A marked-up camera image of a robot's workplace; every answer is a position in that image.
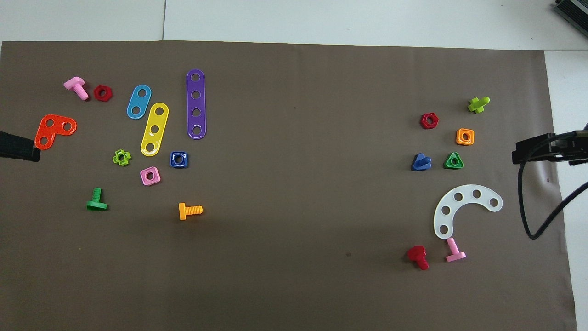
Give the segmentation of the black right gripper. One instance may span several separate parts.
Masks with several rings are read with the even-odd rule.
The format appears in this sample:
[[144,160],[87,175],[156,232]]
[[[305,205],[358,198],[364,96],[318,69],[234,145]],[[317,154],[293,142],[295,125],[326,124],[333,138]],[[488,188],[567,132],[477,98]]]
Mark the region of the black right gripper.
[[555,136],[555,133],[546,133],[517,141],[515,150],[512,151],[512,164],[520,164],[531,151],[533,153],[528,159],[529,162],[567,162],[570,166],[588,164],[588,123],[582,130],[557,135],[555,147],[553,142],[537,147]]

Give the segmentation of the lime green cross-head screw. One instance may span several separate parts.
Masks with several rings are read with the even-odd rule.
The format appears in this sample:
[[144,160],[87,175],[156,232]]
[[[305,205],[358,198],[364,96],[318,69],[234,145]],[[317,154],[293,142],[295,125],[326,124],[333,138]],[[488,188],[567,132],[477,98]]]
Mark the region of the lime green cross-head screw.
[[485,110],[484,107],[490,101],[491,101],[491,99],[489,97],[482,97],[482,98],[474,97],[469,101],[468,110],[470,112],[474,112],[476,114],[479,114]]

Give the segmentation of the pink plastic screw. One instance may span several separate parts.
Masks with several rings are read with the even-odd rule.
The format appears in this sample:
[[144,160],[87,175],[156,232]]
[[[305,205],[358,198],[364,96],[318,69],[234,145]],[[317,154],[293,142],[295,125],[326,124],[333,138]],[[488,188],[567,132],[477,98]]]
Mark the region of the pink plastic screw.
[[72,77],[63,83],[64,88],[75,92],[80,100],[86,101],[90,98],[84,89],[85,80],[80,77]]
[[447,244],[450,249],[450,254],[446,257],[447,262],[454,262],[467,257],[464,252],[458,249],[453,237],[447,239]]

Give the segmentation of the green plastic screw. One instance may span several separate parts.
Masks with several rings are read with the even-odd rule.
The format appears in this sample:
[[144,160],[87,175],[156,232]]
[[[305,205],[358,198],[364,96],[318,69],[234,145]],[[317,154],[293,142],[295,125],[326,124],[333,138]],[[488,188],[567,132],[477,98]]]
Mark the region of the green plastic screw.
[[95,187],[92,191],[92,197],[86,202],[86,209],[90,211],[105,211],[108,208],[106,203],[101,202],[102,189]]

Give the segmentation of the pink square nut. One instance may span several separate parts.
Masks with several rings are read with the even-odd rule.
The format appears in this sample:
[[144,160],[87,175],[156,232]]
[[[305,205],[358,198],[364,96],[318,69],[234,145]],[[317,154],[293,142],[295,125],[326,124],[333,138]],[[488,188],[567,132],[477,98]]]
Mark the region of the pink square nut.
[[156,167],[148,167],[139,172],[141,182],[144,186],[152,186],[160,182],[159,170]]

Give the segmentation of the red plastic screw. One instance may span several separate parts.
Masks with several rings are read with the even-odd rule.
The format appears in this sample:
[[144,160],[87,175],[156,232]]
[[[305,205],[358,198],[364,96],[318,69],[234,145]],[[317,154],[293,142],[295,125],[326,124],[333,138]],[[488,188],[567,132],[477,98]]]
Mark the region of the red plastic screw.
[[428,270],[429,264],[428,260],[426,259],[427,253],[426,249],[422,245],[416,245],[410,248],[407,253],[407,257],[410,261],[414,262],[420,270]]

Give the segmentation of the orange plastic screw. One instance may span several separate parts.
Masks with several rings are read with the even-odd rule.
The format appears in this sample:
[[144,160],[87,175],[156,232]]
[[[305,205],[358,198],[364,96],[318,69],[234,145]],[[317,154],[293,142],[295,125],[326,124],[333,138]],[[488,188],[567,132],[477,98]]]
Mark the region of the orange plastic screw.
[[204,213],[204,208],[201,205],[186,206],[185,203],[178,204],[179,220],[184,221],[187,216],[200,215]]

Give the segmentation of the orange three-hole corner plate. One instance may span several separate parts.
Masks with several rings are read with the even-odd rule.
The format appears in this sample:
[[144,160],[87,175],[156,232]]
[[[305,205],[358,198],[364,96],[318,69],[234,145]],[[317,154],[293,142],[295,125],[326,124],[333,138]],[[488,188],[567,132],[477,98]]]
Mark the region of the orange three-hole corner plate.
[[77,122],[69,117],[56,114],[45,115],[38,126],[34,144],[37,149],[45,150],[52,147],[56,136],[70,136],[76,132]]

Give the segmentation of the white curved five-hole strip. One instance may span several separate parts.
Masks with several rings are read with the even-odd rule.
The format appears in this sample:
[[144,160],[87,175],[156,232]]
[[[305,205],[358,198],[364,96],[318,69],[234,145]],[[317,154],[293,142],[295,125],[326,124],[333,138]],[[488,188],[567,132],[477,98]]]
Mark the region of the white curved five-hole strip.
[[448,191],[441,197],[433,213],[433,230],[442,240],[453,236],[456,212],[465,205],[481,205],[490,212],[503,207],[503,199],[496,191],[478,184],[465,184]]

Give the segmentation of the light blue two-hole strip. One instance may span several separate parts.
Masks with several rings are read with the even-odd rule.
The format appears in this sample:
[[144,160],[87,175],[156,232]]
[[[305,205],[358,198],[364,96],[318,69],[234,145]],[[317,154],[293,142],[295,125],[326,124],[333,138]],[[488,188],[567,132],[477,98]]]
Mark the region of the light blue two-hole strip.
[[127,116],[132,120],[141,119],[147,111],[151,96],[152,90],[149,86],[145,84],[135,86],[127,105]]

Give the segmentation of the yellow three-hole strip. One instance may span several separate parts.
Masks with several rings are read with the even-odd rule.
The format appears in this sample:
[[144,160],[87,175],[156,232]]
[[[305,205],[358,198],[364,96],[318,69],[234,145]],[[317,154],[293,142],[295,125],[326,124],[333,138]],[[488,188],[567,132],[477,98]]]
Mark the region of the yellow three-hole strip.
[[146,157],[159,153],[170,109],[165,103],[155,103],[149,110],[140,151]]

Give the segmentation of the black ribbed device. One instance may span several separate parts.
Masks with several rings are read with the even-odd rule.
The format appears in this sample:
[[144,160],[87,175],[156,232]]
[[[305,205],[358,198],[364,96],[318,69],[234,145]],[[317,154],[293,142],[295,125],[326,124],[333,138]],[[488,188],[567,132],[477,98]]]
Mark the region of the black ribbed device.
[[569,23],[588,29],[588,0],[555,0],[554,10]]

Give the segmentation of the purple four-hole strip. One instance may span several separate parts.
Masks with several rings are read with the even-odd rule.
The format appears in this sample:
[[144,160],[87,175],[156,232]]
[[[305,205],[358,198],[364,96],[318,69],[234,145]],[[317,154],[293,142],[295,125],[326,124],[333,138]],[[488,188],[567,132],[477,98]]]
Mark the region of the purple four-hole strip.
[[186,75],[187,134],[201,140],[206,134],[206,84],[204,72],[192,69]]

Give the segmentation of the brown table mat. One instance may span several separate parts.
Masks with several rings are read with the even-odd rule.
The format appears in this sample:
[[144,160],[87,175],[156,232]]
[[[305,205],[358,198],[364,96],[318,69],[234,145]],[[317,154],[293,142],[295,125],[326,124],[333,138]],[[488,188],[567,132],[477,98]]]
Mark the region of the brown table mat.
[[[195,68],[201,140],[187,134]],[[88,100],[64,88],[72,77]],[[132,120],[141,84],[152,96]],[[95,99],[98,85],[111,100]],[[474,97],[491,99],[479,114]],[[170,113],[146,157],[155,103]],[[423,129],[431,112],[438,126]],[[0,131],[32,139],[47,114],[76,132],[37,163],[0,159],[0,331],[576,329],[563,218],[527,238],[511,157],[553,131],[542,51],[4,42]],[[456,144],[460,128],[473,145]],[[170,167],[172,151],[188,168]],[[443,167],[451,152],[464,168]],[[418,153],[431,169],[411,170]],[[447,262],[434,211],[465,184],[503,207],[461,207],[452,237],[467,257]],[[86,209],[95,187],[105,211]],[[204,213],[181,221],[179,203]],[[406,255],[416,245],[428,270]]]

